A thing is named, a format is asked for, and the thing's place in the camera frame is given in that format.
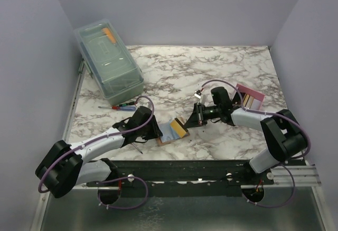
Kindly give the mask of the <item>tan leather card holder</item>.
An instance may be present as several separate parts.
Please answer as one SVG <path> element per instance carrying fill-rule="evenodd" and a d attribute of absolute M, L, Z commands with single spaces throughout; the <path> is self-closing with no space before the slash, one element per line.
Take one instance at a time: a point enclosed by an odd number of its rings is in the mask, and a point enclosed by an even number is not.
<path fill-rule="evenodd" d="M 158 137 L 157 143 L 159 146 L 165 145 L 165 144 L 169 144 L 173 141 L 179 140 L 181 137 L 177 134 L 177 132 L 171 127 L 171 122 L 173 122 L 173 119 L 165 122 L 165 123 L 161 123 L 158 125 L 162 136 Z"/>

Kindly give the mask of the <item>gold credit card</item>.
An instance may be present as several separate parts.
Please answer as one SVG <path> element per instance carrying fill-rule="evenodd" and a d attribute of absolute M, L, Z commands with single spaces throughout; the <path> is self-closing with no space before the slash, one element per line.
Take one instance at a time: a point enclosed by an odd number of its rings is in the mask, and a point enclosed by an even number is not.
<path fill-rule="evenodd" d="M 187 135 L 188 130 L 184 126 L 184 124 L 178 119 L 175 118 L 171 123 L 170 123 L 171 128 L 173 131 L 180 137 L 183 138 Z"/>

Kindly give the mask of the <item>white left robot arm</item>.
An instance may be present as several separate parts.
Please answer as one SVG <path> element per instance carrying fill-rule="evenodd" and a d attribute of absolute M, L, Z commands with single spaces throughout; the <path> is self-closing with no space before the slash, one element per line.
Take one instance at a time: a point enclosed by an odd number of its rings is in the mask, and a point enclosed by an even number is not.
<path fill-rule="evenodd" d="M 78 184 L 80 171 L 88 162 L 129 145 L 139 137 L 149 140 L 161 135 L 154 110 L 141 106 L 130 118 L 86 141 L 67 143 L 60 140 L 51 147 L 35 171 L 40 180 L 38 192 L 63 197 Z"/>

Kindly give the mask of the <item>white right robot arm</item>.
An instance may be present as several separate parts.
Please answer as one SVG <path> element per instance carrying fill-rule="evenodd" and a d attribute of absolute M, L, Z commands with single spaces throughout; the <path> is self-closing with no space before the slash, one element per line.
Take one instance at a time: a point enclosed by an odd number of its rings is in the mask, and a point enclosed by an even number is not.
<path fill-rule="evenodd" d="M 272 115 L 245 111 L 235 107 L 224 87 L 211 90 L 214 105 L 205 106 L 195 103 L 185 128 L 202 127 L 212 119 L 220 119 L 230 126 L 244 126 L 261 131 L 267 148 L 246 164 L 243 179 L 248 184 L 256 184 L 262 178 L 262 172 L 290 159 L 307 147 L 307 140 L 296 126 L 293 114 L 283 109 Z"/>

